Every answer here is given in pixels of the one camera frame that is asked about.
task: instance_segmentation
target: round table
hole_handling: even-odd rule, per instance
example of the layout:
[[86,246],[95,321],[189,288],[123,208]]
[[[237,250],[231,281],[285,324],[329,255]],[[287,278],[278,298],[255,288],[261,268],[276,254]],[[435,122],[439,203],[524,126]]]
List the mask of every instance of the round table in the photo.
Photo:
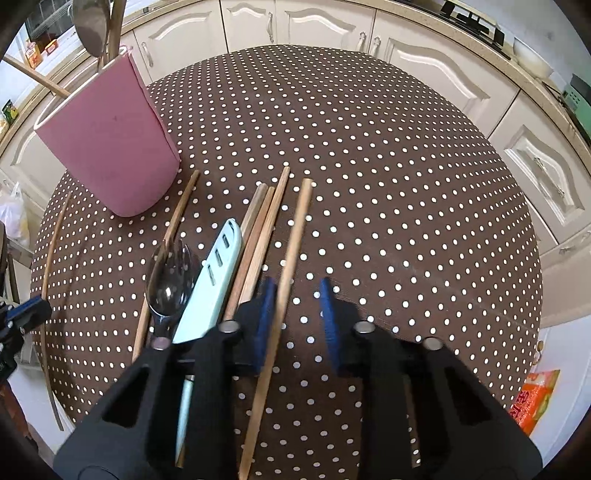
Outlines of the round table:
[[[263,267],[276,280],[299,185],[314,180],[254,474],[356,475],[361,384],[337,378],[327,360],[317,300],[325,275],[369,321],[405,339],[444,340],[511,405],[539,330],[540,261],[521,189],[464,114],[394,66],[328,48],[238,51],[148,90],[181,157],[168,194],[118,218],[66,173],[37,241],[32,294],[72,192],[50,277],[47,352],[53,390],[74,421],[131,361],[146,259],[195,168],[203,175],[179,235],[203,259],[226,218],[242,219],[257,184],[291,167]],[[238,451],[254,387],[236,382]]]

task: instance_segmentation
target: wooden stick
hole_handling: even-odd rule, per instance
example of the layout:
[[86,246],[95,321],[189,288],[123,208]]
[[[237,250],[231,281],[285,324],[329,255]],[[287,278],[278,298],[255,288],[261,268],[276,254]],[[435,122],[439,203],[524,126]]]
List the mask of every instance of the wooden stick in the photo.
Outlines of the wooden stick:
[[[64,221],[66,215],[66,208],[70,201],[71,192],[68,192],[64,205],[61,207],[60,215],[57,218],[56,229],[53,231],[51,242],[49,243],[49,251],[47,252],[47,263],[45,264],[45,271],[43,272],[43,283],[41,285],[41,298],[47,300],[47,290],[49,289],[49,275],[51,273],[51,264],[53,263],[53,251],[56,249],[57,236],[61,230],[61,224]],[[63,432],[64,426],[61,424],[60,413],[57,411],[56,399],[53,397],[53,390],[51,389],[51,380],[49,379],[49,367],[47,365],[47,340],[46,340],[46,327],[45,323],[41,325],[41,355],[43,356],[43,373],[45,376],[45,386],[47,388],[47,394],[49,395],[49,402],[51,403],[51,409],[53,410],[53,416],[56,418],[58,428]]]
[[230,291],[230,296],[228,297],[228,303],[226,303],[226,311],[222,317],[223,320],[232,320],[234,318],[234,314],[236,313],[236,309],[238,308],[238,301],[240,300],[242,287],[244,286],[246,275],[251,265],[252,256],[255,253],[256,246],[259,244],[262,226],[265,223],[265,219],[267,218],[267,213],[269,212],[269,207],[271,206],[274,192],[275,187],[268,188],[267,194],[265,195],[261,208],[258,212],[258,215],[256,216],[256,221],[252,228],[251,236],[246,243],[244,253],[242,254],[242,259],[240,260],[240,266],[238,267],[236,277],[234,278],[234,283],[232,284],[232,290]]
[[[193,187],[197,183],[197,179],[199,178],[200,171],[195,170],[189,179],[189,183],[185,187],[183,194],[181,195],[180,200],[177,203],[176,208],[173,212],[173,217],[168,224],[168,228],[166,229],[166,233],[164,234],[163,242],[165,244],[169,244],[170,241],[174,238],[177,234],[178,226],[181,222],[181,218],[183,217],[183,213],[185,208],[187,208],[187,203],[189,202],[189,197],[191,196],[191,192],[193,191]],[[144,347],[145,340],[146,340],[146,332],[148,330],[148,325],[150,323],[150,307],[148,305],[148,300],[145,298],[144,295],[144,302],[142,303],[142,310],[139,313],[139,320],[138,320],[138,328],[135,331],[135,340],[134,340],[134,350],[131,354],[132,362],[135,362],[135,359],[138,357],[139,353],[142,351]]]
[[121,27],[125,15],[126,0],[115,0],[111,12],[111,23],[109,24],[109,60],[119,55],[119,43],[121,42]]
[[42,75],[41,73],[33,70],[29,65],[25,65],[23,62],[18,61],[17,59],[11,57],[8,54],[4,55],[4,61],[9,65],[15,67],[17,70],[20,70],[36,82],[41,83],[41,85],[43,85],[45,88],[49,88],[56,95],[62,98],[68,98],[70,96],[70,92],[68,92],[65,88],[60,87],[58,84],[50,80],[45,75]]
[[242,219],[242,223],[240,224],[240,231],[242,232],[243,244],[246,244],[251,236],[252,227],[255,225],[256,217],[258,216],[259,210],[261,210],[261,205],[265,200],[265,195],[267,194],[268,189],[269,187],[266,183],[260,183],[255,190],[255,194],[252,196],[252,200],[250,205],[248,206],[246,215],[244,216],[244,218]]
[[267,356],[263,365],[258,382],[256,383],[255,398],[252,402],[252,414],[248,422],[244,450],[240,460],[239,480],[248,480],[252,459],[255,453],[256,438],[261,428],[262,415],[265,410],[269,384],[273,373],[273,365],[277,356],[279,339],[281,336],[281,324],[285,318],[287,304],[291,293],[291,280],[296,271],[296,263],[300,253],[301,239],[304,235],[306,225],[306,213],[312,197],[312,180],[304,179],[301,184],[300,195],[295,209],[294,226],[291,228],[290,240],[285,253],[285,267],[281,272],[281,279],[277,288],[277,299],[275,300],[275,315],[271,325],[271,333],[267,341]]
[[258,277],[261,273],[262,263],[265,261],[267,248],[269,247],[269,241],[271,240],[271,234],[275,228],[275,219],[277,218],[277,213],[281,207],[281,200],[283,199],[283,194],[285,193],[285,187],[287,185],[289,176],[290,168],[284,167],[281,177],[279,178],[279,182],[277,183],[277,189],[275,190],[275,195],[273,195],[273,201],[269,207],[267,218],[265,218],[265,223],[262,226],[261,236],[259,237],[259,241],[256,244],[255,252],[252,256],[252,261],[246,274],[246,280],[244,281],[240,299],[238,300],[239,305],[249,301],[254,294],[256,281],[258,280]]

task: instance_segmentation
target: polka dot tablecloth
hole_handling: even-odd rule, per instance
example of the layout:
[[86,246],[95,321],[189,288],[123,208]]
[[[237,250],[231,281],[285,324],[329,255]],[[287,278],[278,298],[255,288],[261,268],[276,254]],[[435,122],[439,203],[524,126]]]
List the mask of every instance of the polka dot tablecloth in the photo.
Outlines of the polka dot tablecloth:
[[[181,156],[168,194],[118,218],[66,173],[41,224],[33,294],[71,191],[49,283],[47,353],[74,421],[131,361],[146,259],[195,168],[203,175],[179,235],[204,259],[257,184],[276,184],[291,167],[263,267],[277,280],[299,185],[314,180],[253,476],[356,476],[361,384],[337,378],[327,360],[317,300],[325,275],[369,321],[404,339],[444,340],[510,406],[531,367],[540,262],[521,189],[464,114],[371,56],[299,46],[205,60],[148,90]],[[239,452],[255,381],[235,386]]]

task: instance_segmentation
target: orange package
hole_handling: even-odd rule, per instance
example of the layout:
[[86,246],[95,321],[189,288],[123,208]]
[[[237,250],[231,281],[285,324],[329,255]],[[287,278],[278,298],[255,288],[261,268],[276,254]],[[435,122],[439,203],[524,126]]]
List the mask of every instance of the orange package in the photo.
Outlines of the orange package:
[[548,409],[559,374],[560,370],[552,370],[529,374],[525,379],[525,384],[511,406],[509,415],[527,435],[531,435],[540,417]]

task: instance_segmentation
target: pink utensil holder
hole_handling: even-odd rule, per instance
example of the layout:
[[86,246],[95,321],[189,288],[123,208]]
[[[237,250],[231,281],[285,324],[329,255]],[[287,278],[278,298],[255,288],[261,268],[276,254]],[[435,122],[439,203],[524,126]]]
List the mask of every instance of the pink utensil holder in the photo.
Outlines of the pink utensil holder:
[[67,99],[54,98],[34,130],[75,178],[122,217],[154,205],[178,172],[178,151],[127,47]]

